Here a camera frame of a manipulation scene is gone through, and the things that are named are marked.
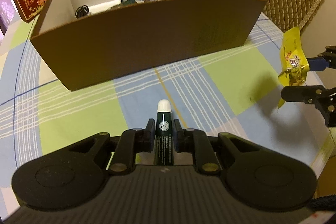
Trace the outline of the dark green cream tube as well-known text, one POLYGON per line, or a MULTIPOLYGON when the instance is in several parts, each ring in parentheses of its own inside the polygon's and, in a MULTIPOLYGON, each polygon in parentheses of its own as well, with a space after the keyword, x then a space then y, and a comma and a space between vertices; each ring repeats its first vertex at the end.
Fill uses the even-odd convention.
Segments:
POLYGON ((155 165, 174 165, 172 111, 168 100, 158 102, 154 152, 155 165))

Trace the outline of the brown cardboard storage box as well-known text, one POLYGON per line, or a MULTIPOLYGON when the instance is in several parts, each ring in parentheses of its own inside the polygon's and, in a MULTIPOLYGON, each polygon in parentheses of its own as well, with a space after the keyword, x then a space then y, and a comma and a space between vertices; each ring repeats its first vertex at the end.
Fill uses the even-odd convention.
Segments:
POLYGON ((31 43, 71 91, 244 44, 265 0, 47 0, 31 43))

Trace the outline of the gold metal hair clip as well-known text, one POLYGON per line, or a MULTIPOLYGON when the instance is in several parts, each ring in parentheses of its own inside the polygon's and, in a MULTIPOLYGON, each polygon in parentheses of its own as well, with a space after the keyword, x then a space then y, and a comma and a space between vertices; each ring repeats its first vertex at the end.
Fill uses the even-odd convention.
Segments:
POLYGON ((132 6, 135 6, 135 5, 137 5, 137 3, 131 3, 131 4, 120 3, 118 5, 114 5, 110 8, 108 8, 107 10, 108 11, 113 11, 113 10, 121 9, 121 8, 124 8, 124 7, 132 7, 132 6))

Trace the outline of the checkered tablecloth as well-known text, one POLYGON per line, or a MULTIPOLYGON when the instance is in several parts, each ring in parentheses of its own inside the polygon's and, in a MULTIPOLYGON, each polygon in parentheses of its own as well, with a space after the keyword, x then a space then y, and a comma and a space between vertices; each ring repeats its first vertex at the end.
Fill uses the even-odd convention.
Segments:
POLYGON ((310 165, 320 174, 333 136, 313 106, 279 106, 282 32, 260 15, 242 47, 68 91, 15 20, 1 39, 1 217, 18 207, 15 170, 97 132, 120 135, 155 118, 162 99, 184 127, 226 131, 310 165))

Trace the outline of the yellow snack packet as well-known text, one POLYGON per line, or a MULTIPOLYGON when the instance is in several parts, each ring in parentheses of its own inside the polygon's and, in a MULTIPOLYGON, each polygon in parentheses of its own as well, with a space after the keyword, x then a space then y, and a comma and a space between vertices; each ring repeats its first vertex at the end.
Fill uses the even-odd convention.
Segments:
POLYGON ((280 48, 282 72, 278 80, 283 87, 301 86, 305 83, 309 64, 303 52, 299 27, 286 31, 280 48))

